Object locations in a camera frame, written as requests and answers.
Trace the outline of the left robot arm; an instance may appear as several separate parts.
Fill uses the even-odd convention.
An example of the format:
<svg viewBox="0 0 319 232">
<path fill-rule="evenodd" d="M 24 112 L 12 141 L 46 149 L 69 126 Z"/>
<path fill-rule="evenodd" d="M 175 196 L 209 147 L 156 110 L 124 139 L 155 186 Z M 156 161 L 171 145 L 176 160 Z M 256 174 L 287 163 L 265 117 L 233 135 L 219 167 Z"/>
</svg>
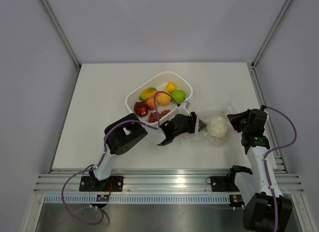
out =
<svg viewBox="0 0 319 232">
<path fill-rule="evenodd" d="M 205 128 L 206 124 L 195 112 L 189 115 L 176 114 L 172 119 L 164 121 L 159 128 L 140 121 L 136 114 L 131 113 L 105 129 L 104 152 L 90 185 L 97 191 L 104 190 L 116 157 L 128 152 L 146 136 L 156 145 L 165 146 L 184 133 L 195 134 Z"/>
</svg>

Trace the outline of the fake dark red apple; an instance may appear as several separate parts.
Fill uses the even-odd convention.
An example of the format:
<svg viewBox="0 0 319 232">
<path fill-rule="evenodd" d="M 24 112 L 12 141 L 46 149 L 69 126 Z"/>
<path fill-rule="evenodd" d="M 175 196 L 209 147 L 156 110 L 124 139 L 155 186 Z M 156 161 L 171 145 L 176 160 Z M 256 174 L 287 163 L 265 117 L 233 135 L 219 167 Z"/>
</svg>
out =
<svg viewBox="0 0 319 232">
<path fill-rule="evenodd" d="M 134 104 L 134 112 L 139 117 L 145 117 L 149 112 L 149 108 L 146 103 L 136 102 Z"/>
</svg>

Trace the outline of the fake mango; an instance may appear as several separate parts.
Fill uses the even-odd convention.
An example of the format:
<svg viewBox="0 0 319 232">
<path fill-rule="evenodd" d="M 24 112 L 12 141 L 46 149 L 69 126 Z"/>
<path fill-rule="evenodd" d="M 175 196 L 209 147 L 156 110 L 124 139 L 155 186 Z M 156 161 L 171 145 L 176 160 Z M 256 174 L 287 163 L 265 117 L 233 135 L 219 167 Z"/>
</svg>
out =
<svg viewBox="0 0 319 232">
<path fill-rule="evenodd" d="M 147 100 L 149 100 L 150 98 L 153 98 L 155 96 L 155 94 L 157 93 L 157 89 L 154 87 L 149 87 L 147 89 L 145 89 L 141 95 L 139 96 L 139 99 L 143 102 L 146 103 Z"/>
</svg>

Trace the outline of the fake green apple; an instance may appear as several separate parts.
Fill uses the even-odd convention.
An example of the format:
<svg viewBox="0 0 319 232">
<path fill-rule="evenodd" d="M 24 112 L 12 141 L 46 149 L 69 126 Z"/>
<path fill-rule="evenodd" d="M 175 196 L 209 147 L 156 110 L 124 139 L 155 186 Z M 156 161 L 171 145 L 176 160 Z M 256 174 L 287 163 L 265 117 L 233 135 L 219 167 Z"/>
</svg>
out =
<svg viewBox="0 0 319 232">
<path fill-rule="evenodd" d="M 171 95 L 178 104 L 181 104 L 186 99 L 186 93 L 180 89 L 175 90 Z"/>
</svg>

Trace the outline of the fake red grapes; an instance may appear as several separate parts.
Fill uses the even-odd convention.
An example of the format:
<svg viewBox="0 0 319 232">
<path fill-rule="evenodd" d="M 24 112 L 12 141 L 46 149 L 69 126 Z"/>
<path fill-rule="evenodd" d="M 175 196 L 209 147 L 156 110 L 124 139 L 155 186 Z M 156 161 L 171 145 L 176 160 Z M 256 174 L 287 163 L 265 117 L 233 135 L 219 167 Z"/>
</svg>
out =
<svg viewBox="0 0 319 232">
<path fill-rule="evenodd" d="M 162 118 L 170 112 L 169 109 L 163 110 L 162 112 L 156 113 L 152 112 L 148 117 L 148 123 L 154 123 L 158 121 L 158 118 Z"/>
</svg>

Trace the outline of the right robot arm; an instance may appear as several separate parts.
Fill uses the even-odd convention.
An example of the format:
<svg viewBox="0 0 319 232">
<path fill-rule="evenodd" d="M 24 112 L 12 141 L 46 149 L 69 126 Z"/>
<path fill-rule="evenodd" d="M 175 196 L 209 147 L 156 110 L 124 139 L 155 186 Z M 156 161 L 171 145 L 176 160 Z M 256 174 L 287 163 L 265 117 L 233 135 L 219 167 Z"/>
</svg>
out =
<svg viewBox="0 0 319 232">
<path fill-rule="evenodd" d="M 244 202 L 243 225 L 253 232 L 283 232 L 293 205 L 276 181 L 270 162 L 270 143 L 264 135 L 268 114 L 264 109 L 248 109 L 228 114 L 233 129 L 241 134 L 241 144 L 250 168 L 233 166 L 226 178 L 227 187 L 238 190 Z"/>
</svg>

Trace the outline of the fake peach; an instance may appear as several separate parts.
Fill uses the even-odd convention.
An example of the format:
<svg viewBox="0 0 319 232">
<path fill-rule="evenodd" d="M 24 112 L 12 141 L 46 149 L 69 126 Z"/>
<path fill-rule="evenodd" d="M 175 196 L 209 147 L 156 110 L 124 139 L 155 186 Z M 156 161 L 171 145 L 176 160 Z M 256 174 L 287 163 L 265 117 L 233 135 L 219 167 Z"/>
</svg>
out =
<svg viewBox="0 0 319 232">
<path fill-rule="evenodd" d="M 149 110 L 155 110 L 157 105 L 158 105 L 158 102 L 157 100 L 153 97 L 153 98 L 149 98 L 147 101 L 146 101 L 146 105 L 147 107 L 149 108 Z"/>
</svg>

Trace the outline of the fake yellow pear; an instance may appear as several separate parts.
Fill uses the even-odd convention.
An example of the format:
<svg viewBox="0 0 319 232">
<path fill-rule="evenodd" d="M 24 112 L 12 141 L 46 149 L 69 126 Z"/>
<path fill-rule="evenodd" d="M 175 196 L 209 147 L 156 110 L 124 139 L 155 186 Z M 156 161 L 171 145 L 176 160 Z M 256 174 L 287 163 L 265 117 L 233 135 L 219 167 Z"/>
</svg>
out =
<svg viewBox="0 0 319 232">
<path fill-rule="evenodd" d="M 177 90 L 177 86 L 173 82 L 169 82 L 166 85 L 165 92 L 168 92 L 169 94 L 172 94 L 176 90 Z"/>
</svg>

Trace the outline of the clear zip top bag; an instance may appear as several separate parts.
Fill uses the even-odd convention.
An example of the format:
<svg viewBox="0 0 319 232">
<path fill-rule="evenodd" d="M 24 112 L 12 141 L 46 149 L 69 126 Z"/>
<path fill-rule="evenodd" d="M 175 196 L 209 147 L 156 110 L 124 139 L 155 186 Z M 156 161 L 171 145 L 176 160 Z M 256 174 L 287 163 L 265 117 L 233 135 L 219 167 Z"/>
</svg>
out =
<svg viewBox="0 0 319 232">
<path fill-rule="evenodd" d="M 184 133 L 182 138 L 191 142 L 204 142 L 221 147 L 236 134 L 228 114 L 236 114 L 237 110 L 230 104 L 222 104 L 217 110 L 197 112 L 198 119 L 195 121 L 195 133 Z"/>
</svg>

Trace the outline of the white perforated plastic basket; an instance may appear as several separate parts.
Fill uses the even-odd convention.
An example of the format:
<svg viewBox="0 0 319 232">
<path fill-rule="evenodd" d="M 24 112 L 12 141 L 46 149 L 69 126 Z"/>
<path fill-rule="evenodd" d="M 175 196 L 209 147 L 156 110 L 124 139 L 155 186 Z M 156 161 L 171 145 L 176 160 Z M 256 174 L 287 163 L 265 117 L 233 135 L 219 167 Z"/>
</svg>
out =
<svg viewBox="0 0 319 232">
<path fill-rule="evenodd" d="M 125 105 L 141 121 L 157 127 L 177 114 L 189 116 L 192 94 L 193 89 L 186 80 L 174 72 L 165 71 L 131 92 Z"/>
</svg>

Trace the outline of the fake orange fruit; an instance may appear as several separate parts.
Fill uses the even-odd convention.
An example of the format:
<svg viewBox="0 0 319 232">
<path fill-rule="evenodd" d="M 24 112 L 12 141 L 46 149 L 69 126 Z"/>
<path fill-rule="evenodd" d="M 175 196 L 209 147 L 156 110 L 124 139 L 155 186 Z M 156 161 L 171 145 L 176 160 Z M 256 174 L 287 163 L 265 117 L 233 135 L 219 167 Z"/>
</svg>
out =
<svg viewBox="0 0 319 232">
<path fill-rule="evenodd" d="M 156 95 L 156 100 L 159 105 L 167 106 L 170 104 L 171 97 L 163 92 L 160 92 Z"/>
</svg>

